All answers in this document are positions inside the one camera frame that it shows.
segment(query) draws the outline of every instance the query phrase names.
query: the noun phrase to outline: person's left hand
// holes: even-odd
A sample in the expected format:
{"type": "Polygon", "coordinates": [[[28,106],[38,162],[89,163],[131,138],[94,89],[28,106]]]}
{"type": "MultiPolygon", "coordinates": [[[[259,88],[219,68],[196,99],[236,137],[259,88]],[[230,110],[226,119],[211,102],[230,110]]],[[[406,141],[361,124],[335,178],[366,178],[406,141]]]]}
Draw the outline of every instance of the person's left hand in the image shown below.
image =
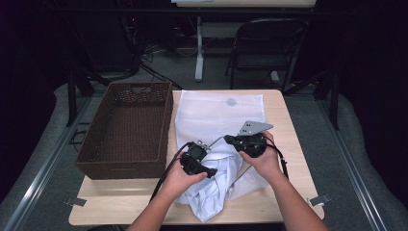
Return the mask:
{"type": "Polygon", "coordinates": [[[207,177],[207,172],[201,172],[196,175],[188,175],[182,168],[180,160],[176,160],[167,174],[167,178],[163,183],[161,192],[167,196],[172,196],[176,199],[181,193],[185,192],[191,185],[202,181],[207,177]]]}

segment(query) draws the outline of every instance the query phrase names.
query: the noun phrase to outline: floor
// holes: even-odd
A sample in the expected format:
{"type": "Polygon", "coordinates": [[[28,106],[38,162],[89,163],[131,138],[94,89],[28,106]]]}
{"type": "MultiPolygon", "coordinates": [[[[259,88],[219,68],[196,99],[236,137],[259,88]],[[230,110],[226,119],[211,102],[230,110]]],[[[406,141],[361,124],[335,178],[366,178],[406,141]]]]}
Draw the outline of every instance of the floor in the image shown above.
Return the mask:
{"type": "MultiPolygon", "coordinates": [[[[194,81],[195,54],[157,50],[144,62],[186,90],[229,89],[223,75],[228,53],[208,47],[205,53],[204,79],[194,81]]],[[[129,78],[120,73],[104,73],[118,82],[159,81],[144,70],[129,78]]],[[[237,89],[263,88],[270,83],[267,73],[251,80],[237,75],[237,89]]],[[[38,147],[28,165],[0,206],[1,229],[5,230],[88,230],[68,222],[71,208],[64,204],[75,197],[83,173],[73,165],[79,145],[69,144],[75,131],[86,130],[99,105],[105,87],[93,83],[96,94],[78,95],[79,117],[65,127],[68,116],[67,90],[55,91],[58,102],[38,147]]],[[[294,128],[319,194],[332,199],[324,206],[324,222],[331,230],[408,230],[406,209],[388,192],[368,161],[358,119],[349,102],[341,97],[340,131],[327,120],[327,102],[316,101],[314,86],[285,97],[294,128]]],[[[280,225],[200,226],[202,230],[281,230],[280,225]]],[[[164,226],[162,230],[197,230],[195,227],[164,226]]]]}

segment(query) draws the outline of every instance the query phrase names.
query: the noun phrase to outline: white stand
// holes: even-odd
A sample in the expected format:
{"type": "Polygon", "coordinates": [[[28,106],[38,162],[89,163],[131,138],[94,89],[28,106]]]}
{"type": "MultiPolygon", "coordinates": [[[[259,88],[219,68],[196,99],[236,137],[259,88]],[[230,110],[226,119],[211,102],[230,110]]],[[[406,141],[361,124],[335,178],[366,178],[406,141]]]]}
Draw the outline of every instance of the white stand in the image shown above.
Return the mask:
{"type": "Polygon", "coordinates": [[[203,57],[203,37],[201,33],[201,17],[197,18],[197,64],[195,66],[195,81],[203,81],[203,67],[204,67],[204,57],[203,57]]]}

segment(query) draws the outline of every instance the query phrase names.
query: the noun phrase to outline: black cable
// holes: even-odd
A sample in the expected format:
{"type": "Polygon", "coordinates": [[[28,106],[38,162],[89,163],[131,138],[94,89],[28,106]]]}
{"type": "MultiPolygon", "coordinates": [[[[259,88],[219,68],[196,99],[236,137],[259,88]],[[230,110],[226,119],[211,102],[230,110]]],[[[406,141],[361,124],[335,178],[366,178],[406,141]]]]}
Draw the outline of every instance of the black cable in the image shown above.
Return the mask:
{"type": "Polygon", "coordinates": [[[152,67],[150,67],[150,66],[148,66],[148,65],[146,65],[146,64],[144,64],[144,63],[141,63],[141,64],[140,64],[140,67],[141,67],[142,69],[144,69],[146,72],[148,72],[149,74],[151,74],[151,75],[153,75],[154,77],[158,78],[159,80],[161,80],[161,81],[163,81],[163,82],[169,81],[169,82],[171,82],[171,84],[172,84],[175,88],[177,88],[177,89],[179,89],[179,90],[182,90],[182,89],[183,89],[180,85],[178,85],[177,83],[175,83],[175,82],[172,81],[171,79],[165,77],[164,75],[160,74],[159,72],[157,72],[156,70],[154,70],[152,67]]]}
{"type": "Polygon", "coordinates": [[[186,144],[184,144],[177,152],[176,154],[174,154],[173,159],[171,160],[170,164],[168,164],[165,172],[162,174],[162,176],[159,179],[159,182],[157,182],[156,188],[154,189],[152,196],[150,197],[149,203],[150,201],[152,201],[152,199],[156,196],[156,194],[159,192],[160,187],[162,186],[163,182],[166,180],[167,178],[167,174],[168,172],[171,170],[171,167],[173,166],[174,162],[179,160],[177,157],[180,154],[180,152],[188,145],[192,145],[192,142],[187,142],[186,144]]]}
{"type": "Polygon", "coordinates": [[[283,157],[282,152],[278,149],[278,147],[275,145],[275,143],[271,139],[269,139],[269,138],[267,138],[267,139],[272,143],[272,144],[267,143],[267,146],[272,148],[273,150],[275,150],[278,153],[279,159],[280,159],[281,165],[282,165],[283,174],[286,176],[286,178],[289,179],[288,169],[286,168],[287,162],[285,161],[285,157],[283,157]]]}

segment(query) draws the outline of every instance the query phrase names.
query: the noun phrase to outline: wicker basket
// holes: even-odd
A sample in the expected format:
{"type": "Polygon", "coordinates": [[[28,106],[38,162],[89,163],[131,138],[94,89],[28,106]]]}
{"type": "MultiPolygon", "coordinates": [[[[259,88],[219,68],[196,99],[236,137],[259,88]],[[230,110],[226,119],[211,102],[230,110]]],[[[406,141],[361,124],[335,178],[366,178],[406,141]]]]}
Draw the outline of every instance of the wicker basket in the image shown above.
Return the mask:
{"type": "Polygon", "coordinates": [[[110,84],[76,160],[90,179],[158,178],[166,168],[170,83],[110,84]]]}

